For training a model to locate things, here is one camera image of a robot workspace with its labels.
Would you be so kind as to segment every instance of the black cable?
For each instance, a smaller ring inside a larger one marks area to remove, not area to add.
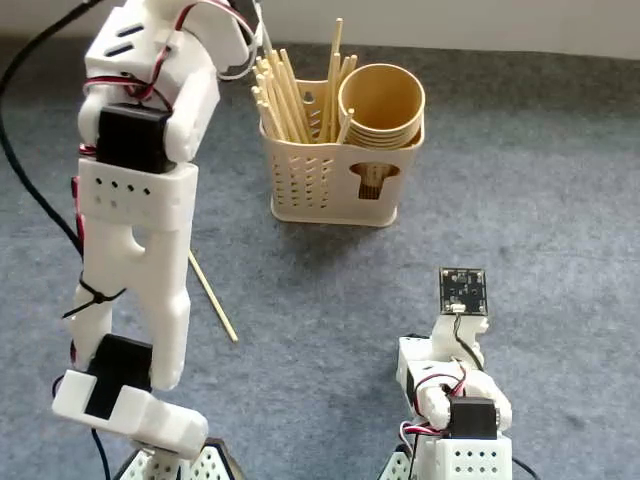
[[[105,480],[111,480],[111,472],[109,470],[109,459],[107,458],[107,454],[104,451],[104,446],[102,445],[102,440],[100,440],[100,436],[95,428],[91,429],[91,436],[93,437],[93,441],[96,442],[96,447],[98,448],[98,453],[100,454],[100,460],[102,460],[102,469],[104,470],[104,478]]]
[[[418,449],[418,439],[420,438],[420,434],[416,434],[416,438],[413,440],[413,452],[411,454],[411,466],[409,467],[409,476],[407,477],[411,480],[411,476],[413,475],[413,464],[416,461],[416,450]]]
[[[533,470],[533,468],[531,468],[529,465],[527,465],[526,463],[524,463],[522,460],[520,460],[519,458],[516,457],[512,457],[511,460],[513,460],[513,463],[515,463],[516,465],[518,465],[521,469],[523,469],[525,472],[527,472],[529,475],[531,475],[531,477],[534,480],[540,480],[540,477],[538,476],[538,474]]]
[[[461,321],[462,321],[462,317],[460,316],[460,314],[456,315],[456,320],[455,320],[455,322],[453,324],[453,335],[456,338],[456,341],[464,349],[464,351],[467,352],[467,354],[471,357],[471,359],[473,360],[473,363],[476,364],[476,367],[478,368],[478,370],[480,370],[481,372],[484,372],[484,366],[482,365],[482,362],[480,362],[480,359],[475,354],[473,349],[469,345],[467,345],[467,343],[458,336],[458,330],[460,330],[460,322]],[[529,475],[531,475],[531,477],[533,477],[534,480],[540,480],[540,477],[538,476],[538,474],[529,465],[527,465],[522,460],[520,460],[520,459],[518,459],[516,457],[512,457],[511,459],[513,460],[513,463],[515,463],[520,468],[522,468],[525,472],[527,472]]]
[[[11,165],[11,168],[20,179],[20,182],[22,183],[24,188],[26,188],[26,190],[31,194],[34,200],[38,202],[38,205],[42,207],[49,218],[51,218],[51,220],[53,220],[55,224],[62,229],[62,231],[69,238],[69,240],[81,256],[84,253],[84,249],[81,240],[78,238],[78,235],[73,231],[73,229],[64,220],[64,218],[62,218],[62,216],[49,204],[47,199],[44,198],[44,196],[40,193],[36,186],[31,182],[29,176],[24,171],[22,164],[18,160],[18,157],[13,150],[13,146],[9,141],[9,137],[7,136],[4,119],[2,118],[2,100],[9,87],[9,84],[11,83],[11,80],[13,80],[13,77],[18,72],[20,67],[24,64],[24,62],[29,58],[29,56],[44,42],[49,40],[67,25],[82,17],[100,2],[102,2],[102,0],[85,0],[60,20],[58,20],[56,23],[38,34],[34,39],[27,43],[27,45],[22,50],[20,50],[20,52],[17,53],[17,55],[13,58],[4,74],[2,75],[2,78],[0,79],[0,144],[2,145],[2,149],[4,150],[5,155],[7,156],[9,165]]]
[[[471,357],[471,359],[473,360],[473,363],[476,364],[476,368],[481,372],[484,372],[484,366],[482,365],[482,362],[480,361],[478,356],[475,354],[473,349],[458,336],[458,330],[460,330],[461,322],[462,322],[462,317],[460,316],[460,314],[457,314],[456,320],[453,323],[453,336],[456,338],[456,342],[458,342],[460,346],[463,348],[463,350],[467,352],[467,354]]]
[[[64,378],[64,375],[60,375],[53,381],[53,385],[51,385],[51,396],[56,398],[56,393],[58,393],[58,385]],[[102,445],[102,440],[100,440],[100,436],[95,428],[91,429],[91,436],[93,437],[93,441],[96,443],[96,447],[98,449],[98,453],[100,454],[100,460],[102,461],[102,469],[104,470],[105,480],[111,480],[111,469],[109,468],[109,459],[107,458],[107,453],[104,451],[104,446]]]

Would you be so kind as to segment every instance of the black zip tie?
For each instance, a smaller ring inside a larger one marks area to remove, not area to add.
[[[120,295],[122,295],[124,292],[127,291],[126,288],[123,288],[122,290],[120,290],[118,293],[116,293],[115,295],[108,297],[106,296],[104,293],[97,291],[95,288],[93,288],[92,286],[88,285],[85,283],[85,281],[82,279],[82,275],[80,276],[80,286],[82,288],[84,288],[87,292],[89,292],[91,295],[93,295],[93,299],[88,301],[87,303],[80,305],[79,307],[74,308],[73,310],[71,310],[70,312],[65,313],[62,316],[62,319],[67,319],[69,317],[73,317],[74,315],[76,315],[77,313],[82,312],[83,310],[86,310],[87,308],[93,306],[93,305],[102,305],[103,303],[106,302],[113,302],[114,300],[116,300]]]

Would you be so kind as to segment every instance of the basket handle cutout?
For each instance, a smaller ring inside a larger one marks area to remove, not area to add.
[[[395,165],[379,162],[357,163],[349,170],[361,178],[358,193],[361,200],[379,200],[385,180],[400,174],[400,169]]]

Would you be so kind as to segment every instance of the beige plastic basket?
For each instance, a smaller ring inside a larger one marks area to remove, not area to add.
[[[319,127],[327,82],[298,80],[312,131]],[[273,184],[271,211],[285,222],[386,227],[397,216],[405,179],[418,149],[420,132],[406,148],[384,151],[353,145],[301,145],[273,140],[260,129]],[[364,180],[362,166],[368,166]],[[372,174],[386,176],[382,188],[370,186]]]

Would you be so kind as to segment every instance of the chopstick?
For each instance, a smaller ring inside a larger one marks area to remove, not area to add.
[[[336,140],[336,143],[338,145],[342,145],[347,139],[347,134],[349,133],[349,128],[351,128],[351,122],[353,121],[353,116],[355,115],[355,113],[356,111],[353,108],[350,108],[347,111],[347,116],[342,123],[342,127],[340,127],[340,133],[338,134],[338,139]]]
[[[316,130],[317,138],[314,138],[312,133],[309,106],[305,105],[302,98],[287,51],[271,49],[265,51],[264,57],[256,59],[253,73],[258,85],[252,88],[252,93],[267,136],[299,144],[346,141],[346,133],[343,135],[344,129],[340,126],[338,94],[345,78],[355,70],[358,57],[352,55],[342,58],[340,47],[343,27],[343,19],[337,18],[331,40],[331,57],[318,125],[320,131]]]
[[[238,343],[238,335],[236,334],[236,331],[233,328],[233,325],[231,325],[231,322],[229,321],[227,314],[224,313],[224,310],[222,309],[222,305],[220,305],[220,302],[218,301],[216,294],[213,293],[213,288],[211,288],[211,284],[207,280],[207,277],[202,271],[202,268],[200,268],[200,264],[198,263],[198,260],[196,260],[196,257],[191,250],[189,250],[189,262],[191,263],[193,270],[196,272],[198,280],[200,280],[200,283],[202,284],[205,292],[207,292],[207,295],[209,296],[209,300],[211,300],[211,304],[213,305],[213,308],[218,313],[218,316],[220,317],[220,321],[222,322],[222,325],[227,331],[227,335],[229,335],[229,338],[231,338],[231,341],[233,343]]]

